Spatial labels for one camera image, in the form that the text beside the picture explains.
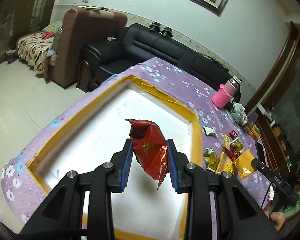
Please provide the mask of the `person's right hand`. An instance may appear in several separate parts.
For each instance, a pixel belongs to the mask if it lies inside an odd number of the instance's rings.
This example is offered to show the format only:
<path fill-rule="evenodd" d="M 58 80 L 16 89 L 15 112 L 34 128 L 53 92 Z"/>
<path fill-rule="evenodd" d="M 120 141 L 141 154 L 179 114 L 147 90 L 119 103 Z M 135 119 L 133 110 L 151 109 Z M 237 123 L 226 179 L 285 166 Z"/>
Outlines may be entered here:
<path fill-rule="evenodd" d="M 268 219 L 273 221 L 275 229 L 277 231 L 280 231 L 286 221 L 285 214 L 283 212 L 270 212 L 271 209 L 272 204 L 269 202 L 263 209 L 263 212 L 268 217 Z"/>

